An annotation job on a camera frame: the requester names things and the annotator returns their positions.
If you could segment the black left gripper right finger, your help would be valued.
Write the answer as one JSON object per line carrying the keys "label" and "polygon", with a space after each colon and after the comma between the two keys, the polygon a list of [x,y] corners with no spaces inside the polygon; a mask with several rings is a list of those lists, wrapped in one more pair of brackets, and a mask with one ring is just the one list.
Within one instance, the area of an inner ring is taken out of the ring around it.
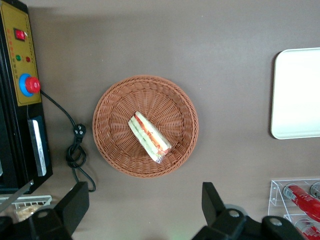
{"label": "black left gripper right finger", "polygon": [[225,206],[211,182],[202,183],[202,211],[205,225],[194,240],[261,240],[261,224],[238,206]]}

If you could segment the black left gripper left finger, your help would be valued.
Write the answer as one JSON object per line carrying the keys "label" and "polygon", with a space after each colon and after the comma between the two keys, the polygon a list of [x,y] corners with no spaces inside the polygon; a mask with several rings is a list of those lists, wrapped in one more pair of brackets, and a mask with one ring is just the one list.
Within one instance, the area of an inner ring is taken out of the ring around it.
{"label": "black left gripper left finger", "polygon": [[78,182],[53,208],[29,218],[33,240],[71,240],[90,206],[88,183]]}

